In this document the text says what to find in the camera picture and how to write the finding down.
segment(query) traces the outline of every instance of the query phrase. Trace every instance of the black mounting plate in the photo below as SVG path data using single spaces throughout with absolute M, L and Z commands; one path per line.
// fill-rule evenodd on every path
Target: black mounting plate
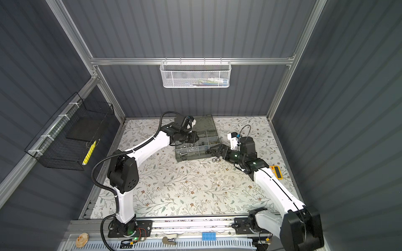
M 255 232 L 251 231 L 250 225 L 248 224 L 248 218 L 234 218 L 234 223 L 239 224 L 239 227 L 236 228 L 237 235 L 244 235 L 244 234 L 255 234 Z M 269 234 L 270 232 L 263 229 L 261 231 L 262 234 Z
M 152 220 L 138 220 L 137 225 L 139 228 L 145 229 L 145 233 L 143 230 L 141 230 L 141 237 L 151 236 Z M 111 223 L 110 227 L 113 228 L 113 230 L 109 230 L 109 234 L 107 235 L 108 238 L 125 238 L 122 234 L 119 233 L 114 223 Z M 137 231 L 132 237 L 139 237 L 139 231 Z

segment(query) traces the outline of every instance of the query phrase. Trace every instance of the orange multimeter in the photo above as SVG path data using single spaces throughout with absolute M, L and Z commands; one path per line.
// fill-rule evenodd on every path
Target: orange multimeter
M 279 168 L 279 166 L 277 165 L 270 165 L 269 168 L 271 168 L 272 172 L 275 174 L 275 176 L 277 177 L 277 179 L 282 180 L 282 173 L 281 173 L 281 169 Z

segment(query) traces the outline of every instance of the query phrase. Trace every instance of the blue lego block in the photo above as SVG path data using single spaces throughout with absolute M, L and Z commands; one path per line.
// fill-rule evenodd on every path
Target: blue lego block
M 216 233 L 213 232 L 204 232 L 202 233 L 203 241 L 216 241 Z

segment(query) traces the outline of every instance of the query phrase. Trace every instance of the metal basket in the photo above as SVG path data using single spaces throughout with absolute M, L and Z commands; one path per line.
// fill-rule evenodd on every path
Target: metal basket
M 163 87 L 166 88 L 227 88 L 232 66 L 226 64 L 160 64 Z
M 33 146 L 31 142 L 25 152 L 44 167 L 82 171 L 84 159 L 89 160 L 88 151 L 96 151 L 96 145 L 99 144 L 113 115 L 113 106 L 110 103 L 80 99 L 66 114 L 59 115 L 61 118 L 49 133 L 39 134 L 40 144 Z M 87 139 L 71 136 L 71 131 L 79 123 L 91 125 L 87 129 Z

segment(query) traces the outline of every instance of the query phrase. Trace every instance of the yellow digital device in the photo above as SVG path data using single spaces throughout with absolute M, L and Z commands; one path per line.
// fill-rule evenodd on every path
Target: yellow digital device
M 91 158 L 92 152 L 94 151 L 96 146 L 96 141 L 91 145 L 91 147 L 88 150 L 88 153 L 86 154 L 84 161 L 82 162 L 82 165 L 88 164 L 89 158 Z
M 282 180 L 282 173 L 281 173 L 281 169 L 279 168 L 279 166 L 277 165 L 270 165 L 269 168 L 271 168 L 272 172 L 275 174 L 275 176 L 277 177 L 277 179 Z

